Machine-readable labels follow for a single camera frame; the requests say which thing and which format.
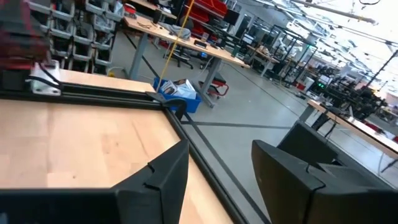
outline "black plastic bracket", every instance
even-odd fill
[[[176,98],[171,100],[166,100],[164,96],[160,93],[146,92],[146,94],[152,99],[160,102],[160,104],[164,107],[177,107],[175,110],[175,116],[179,121],[181,121],[182,116],[187,111],[187,102],[184,99]]]

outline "black frame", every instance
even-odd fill
[[[180,120],[186,110],[185,100],[166,101],[159,93],[144,93],[75,83],[62,83],[61,96],[37,95],[30,91],[0,90],[0,99],[163,111],[179,138],[189,141],[189,152],[192,159],[199,167],[233,223],[249,223],[232,199],[232,196],[217,178],[203,154],[182,127]],[[171,106],[178,106],[175,113],[170,110]]]

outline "yellow rope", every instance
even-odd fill
[[[174,49],[175,49],[175,46],[177,45],[177,42],[178,42],[178,40],[179,40],[179,38],[180,38],[180,36],[181,36],[182,29],[185,27],[185,23],[186,23],[187,20],[188,20],[189,13],[191,12],[191,8],[192,8],[192,6],[193,6],[193,2],[195,2],[195,0],[192,0],[192,1],[191,1],[191,4],[189,5],[188,12],[187,12],[187,14],[185,15],[185,19],[184,19],[184,22],[182,23],[180,32],[178,33],[177,38],[176,38],[175,41],[174,41],[172,50],[170,51],[169,57],[167,58],[166,64],[165,64],[165,66],[164,66],[164,68],[163,68],[163,70],[162,70],[162,74],[160,74],[159,84],[158,84],[157,87],[156,87],[156,92],[159,92],[160,83],[162,82],[164,73],[166,72],[166,69],[167,69],[167,67],[169,66],[170,58],[172,57],[173,52],[174,52]]]

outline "desk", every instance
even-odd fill
[[[154,4],[152,4],[152,3],[148,2],[148,1],[145,1],[145,0],[129,0],[129,1],[137,3],[137,4],[141,5],[141,6],[147,7],[148,9],[152,9],[153,11],[159,9]],[[167,17],[172,18],[172,19],[177,19],[177,16],[175,16],[175,15],[173,15],[171,13],[165,12],[165,11],[163,11],[161,9],[159,9],[159,10],[162,11],[162,15],[163,16],[167,16]]]
[[[61,71],[61,81],[154,91]],[[161,111],[0,100],[2,188],[111,187],[180,140]],[[190,157],[180,223],[232,223]]]
[[[260,75],[261,77],[263,77],[263,76],[266,74],[266,71],[269,69],[269,67],[271,66],[272,63],[279,63],[279,61],[276,60],[276,59],[274,59],[273,57],[270,57],[270,56],[265,55],[264,53],[262,53],[262,52],[260,51],[260,49],[255,49],[254,47],[252,47],[252,46],[250,46],[250,45],[247,45],[247,47],[248,47],[249,49],[251,49],[251,50],[254,51],[253,56],[251,57],[250,61],[254,59],[255,54],[261,55],[262,57],[264,57],[264,58],[267,59],[267,61],[268,61],[268,62],[264,65],[264,69],[262,70],[261,75]]]
[[[157,27],[154,26],[150,20],[143,18],[141,16],[137,16],[137,19],[125,17],[124,21],[130,28],[143,31],[143,33],[144,33],[139,39],[136,53],[134,55],[134,59],[132,60],[132,65],[131,65],[131,68],[129,71],[129,78],[131,80],[136,80],[138,69],[139,69],[139,64],[140,64],[140,61],[142,58],[142,54],[144,53],[144,50],[145,50],[145,47],[147,44],[148,34],[154,35],[156,37],[160,37],[161,39],[172,41],[172,42],[177,40],[177,36],[170,35],[169,31],[167,31],[166,29],[164,29],[164,28],[161,29],[159,25]],[[142,25],[150,26],[150,28],[149,29],[145,28]],[[212,66],[209,70],[209,73],[206,77],[206,80],[205,80],[203,86],[200,88],[197,83],[194,83],[194,87],[197,89],[197,91],[201,95],[202,99],[204,99],[210,107],[214,107],[215,104],[212,102],[210,97],[207,95],[207,89],[209,89],[209,86],[216,75],[216,71],[220,67],[221,61],[225,60],[227,62],[235,63],[236,65],[240,65],[240,66],[246,67],[246,68],[249,68],[249,65],[246,65],[242,60],[240,60],[236,57],[232,57],[231,53],[229,53],[226,50],[223,50],[220,48],[215,49],[213,47],[210,47],[210,45],[207,45],[207,48],[205,48],[205,49],[202,47],[198,47],[195,44],[193,44],[195,40],[199,40],[199,39],[196,39],[194,37],[191,37],[190,40],[179,39],[177,44],[184,46],[186,48],[192,49],[192,50],[204,52],[208,55],[214,56]]]
[[[315,100],[308,100],[307,104],[307,108],[299,118],[301,121],[305,122],[314,110],[318,110],[321,113],[324,113],[326,111],[326,108],[324,108],[319,102]],[[336,121],[338,124],[342,125],[343,127],[351,130],[356,135],[358,135],[368,143],[372,144],[383,153],[387,154],[389,157],[393,159],[398,159],[398,144],[394,141],[386,138],[381,134],[378,134],[373,129],[366,126],[364,123],[358,121],[355,118],[351,117],[348,119],[343,119],[331,112],[328,112],[327,116],[333,121]]]

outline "blue plastic crate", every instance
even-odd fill
[[[162,80],[162,82],[160,83],[160,87],[162,87],[162,85],[167,81],[168,80]],[[155,78],[154,84],[153,84],[153,87],[155,90],[156,90],[158,84],[159,84],[159,78]],[[173,96],[173,95],[165,94],[160,88],[159,88],[159,93],[161,93],[164,96],[164,98],[166,98],[166,100],[175,99],[175,98],[184,99],[187,102],[187,112],[188,113],[195,113],[197,111],[197,108],[198,108],[200,102],[201,102],[201,98],[200,98],[199,94],[197,94],[196,99],[193,100],[193,99],[188,99],[188,98],[184,98],[184,97],[180,97],[180,96]]]

